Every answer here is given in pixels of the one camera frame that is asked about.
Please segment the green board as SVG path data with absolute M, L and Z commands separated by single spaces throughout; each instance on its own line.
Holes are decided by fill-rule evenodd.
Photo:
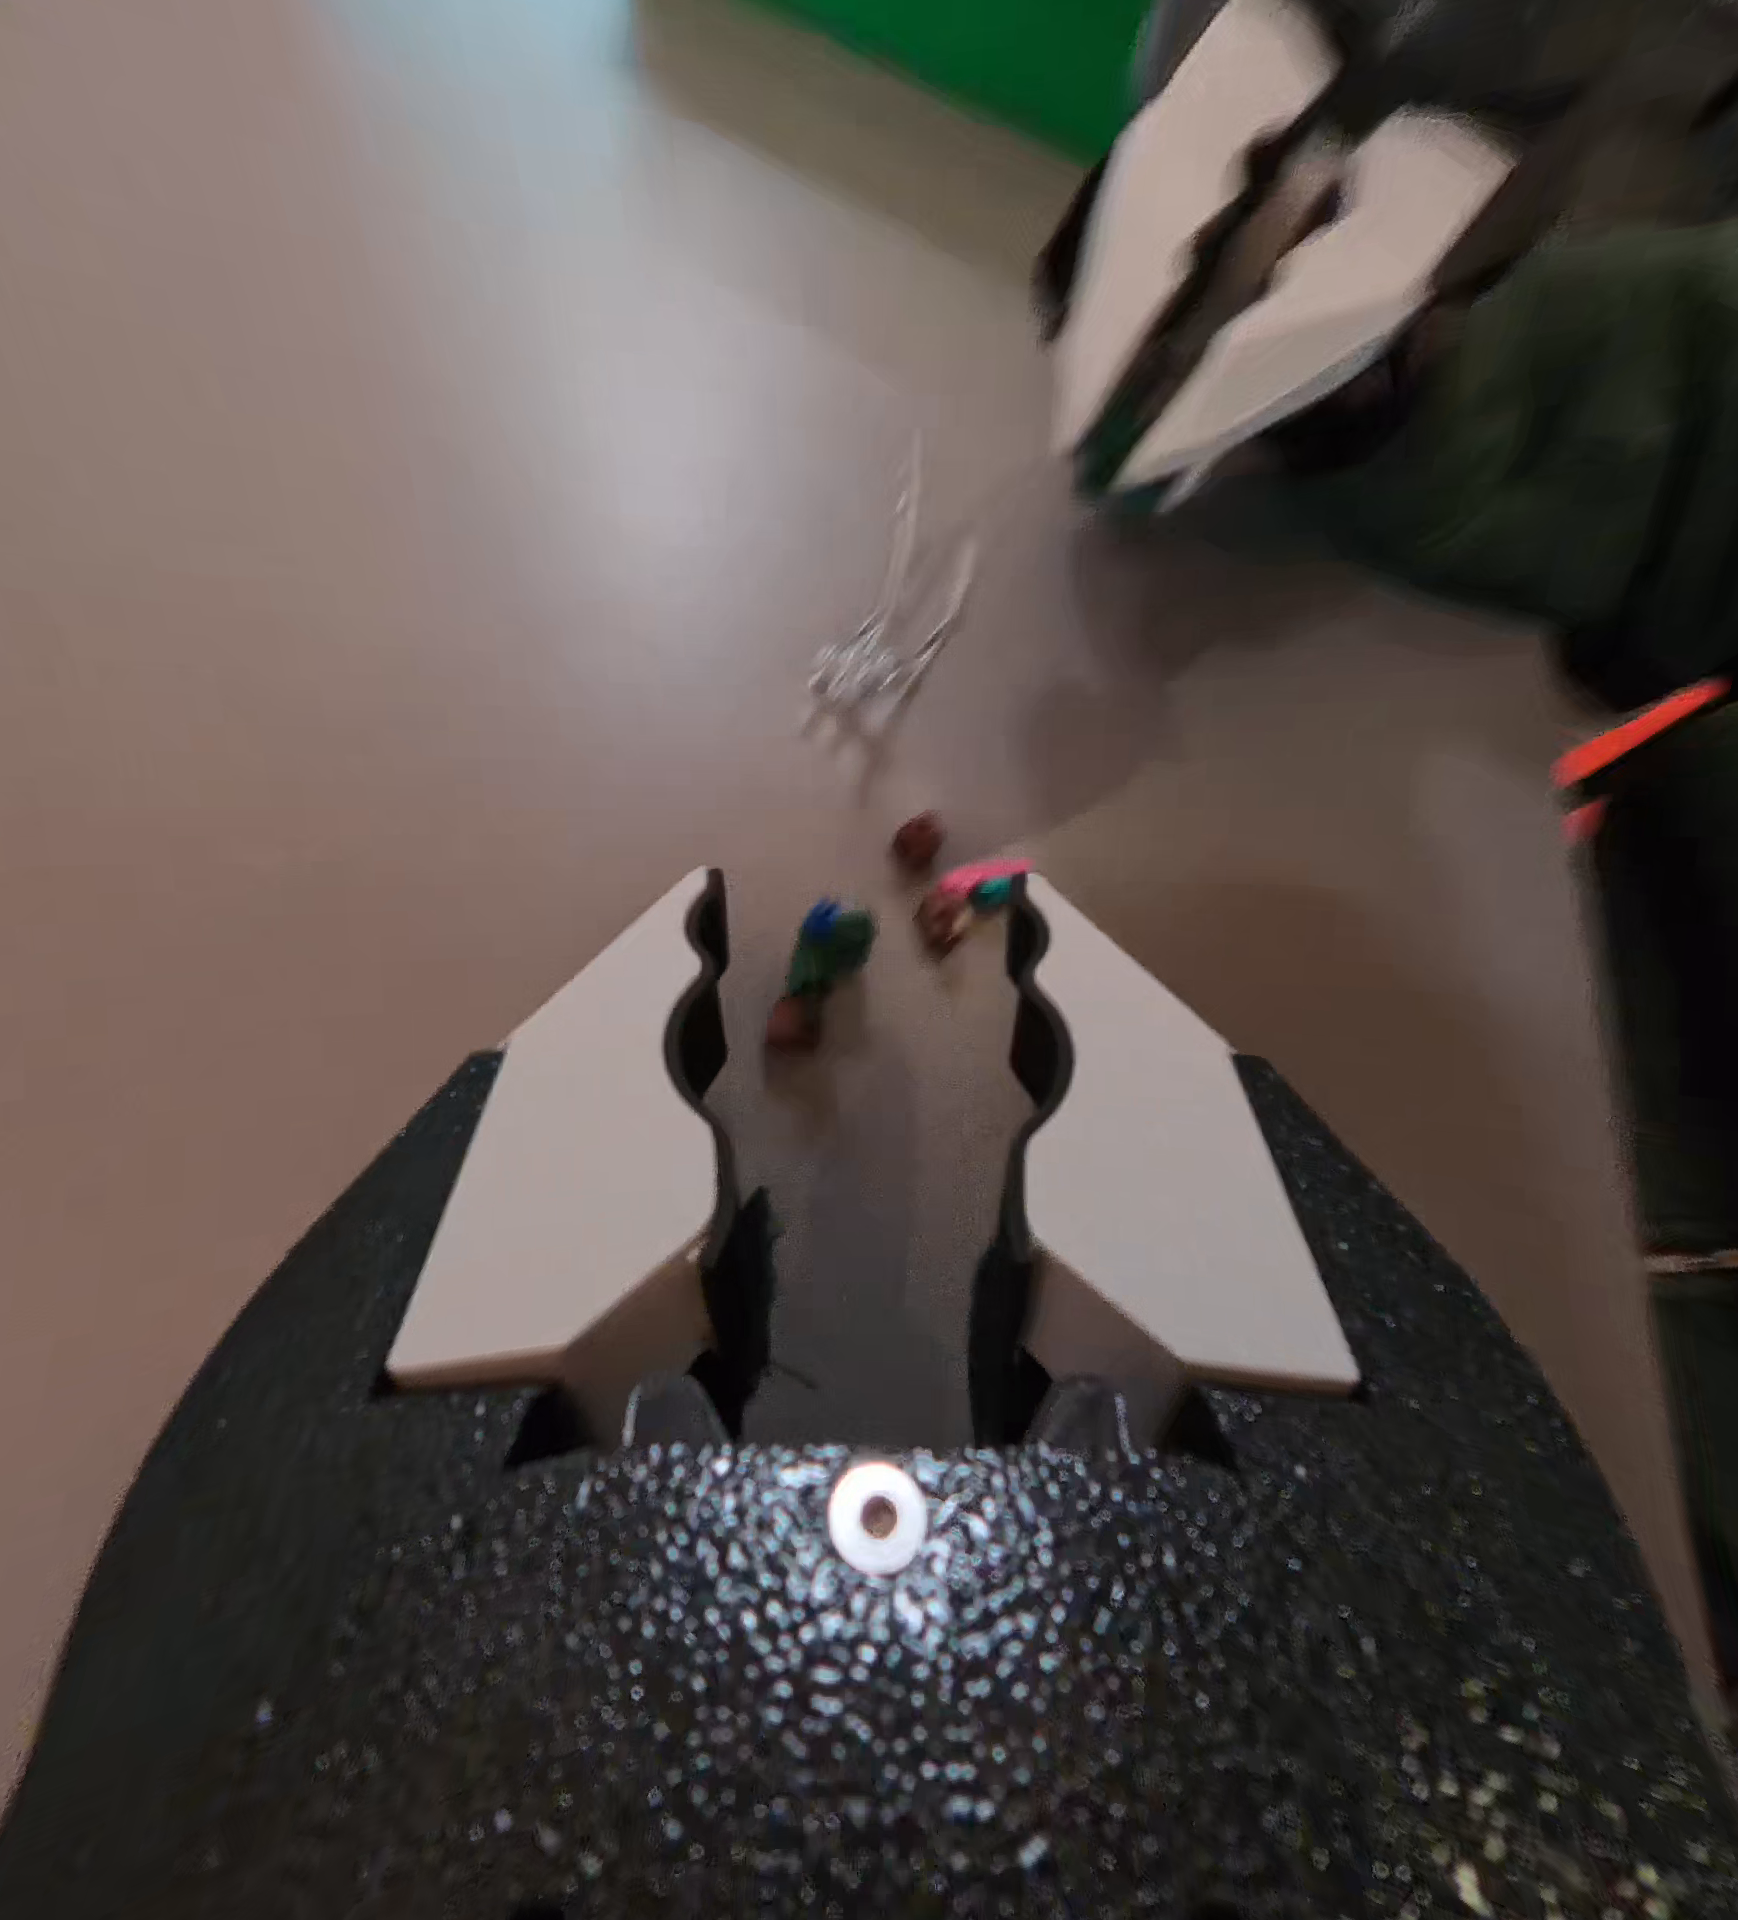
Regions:
M 1092 163 L 1136 95 L 1147 2 L 764 2 L 978 117 Z

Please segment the person's right forearm green sleeve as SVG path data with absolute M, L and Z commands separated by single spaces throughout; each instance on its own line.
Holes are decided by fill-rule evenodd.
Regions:
M 1168 519 L 1537 627 L 1602 708 L 1738 692 L 1738 219 L 1541 244 L 1350 416 Z

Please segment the dark green lego piece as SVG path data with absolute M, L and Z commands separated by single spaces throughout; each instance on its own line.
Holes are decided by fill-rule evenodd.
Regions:
M 1150 519 L 1164 508 L 1164 481 L 1133 483 L 1123 468 L 1138 446 L 1143 421 L 1125 406 L 1108 406 L 1081 433 L 1070 456 L 1071 492 L 1092 514 Z

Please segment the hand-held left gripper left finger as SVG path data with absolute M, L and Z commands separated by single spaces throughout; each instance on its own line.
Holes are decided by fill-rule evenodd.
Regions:
M 693 1373 L 729 1426 L 769 1361 L 762 1189 L 707 1094 L 728 888 L 698 866 L 505 1038 L 384 1357 L 401 1392 L 543 1386 L 585 1433 Z

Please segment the green and blue lego piece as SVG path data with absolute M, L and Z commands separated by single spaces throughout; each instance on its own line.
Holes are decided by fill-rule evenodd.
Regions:
M 869 908 L 831 896 L 816 900 L 796 927 L 783 996 L 828 999 L 865 968 L 877 934 L 880 924 Z

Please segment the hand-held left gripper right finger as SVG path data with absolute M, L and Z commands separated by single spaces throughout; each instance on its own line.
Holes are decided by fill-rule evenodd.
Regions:
M 1350 1402 L 1362 1367 L 1229 1041 L 1046 876 L 1008 879 L 1008 1070 L 1028 1102 L 970 1296 L 979 1444 L 1070 1382 L 1160 1444 L 1208 1387 Z

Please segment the clear plastic bag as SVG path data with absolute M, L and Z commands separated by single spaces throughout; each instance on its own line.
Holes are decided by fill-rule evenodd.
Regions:
M 804 732 L 840 727 L 880 738 L 962 631 L 978 583 L 978 531 L 926 548 L 926 436 L 911 430 L 897 466 L 876 588 L 855 626 L 807 662 Z

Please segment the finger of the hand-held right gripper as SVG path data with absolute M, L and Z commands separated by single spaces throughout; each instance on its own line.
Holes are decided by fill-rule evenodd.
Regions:
M 1399 108 L 1301 139 L 1192 244 L 1108 396 L 1108 492 L 1182 497 L 1370 371 L 1511 174 L 1462 114 Z
M 1136 106 L 1034 262 L 1049 449 L 1078 460 L 1346 64 L 1325 3 L 1150 3 Z

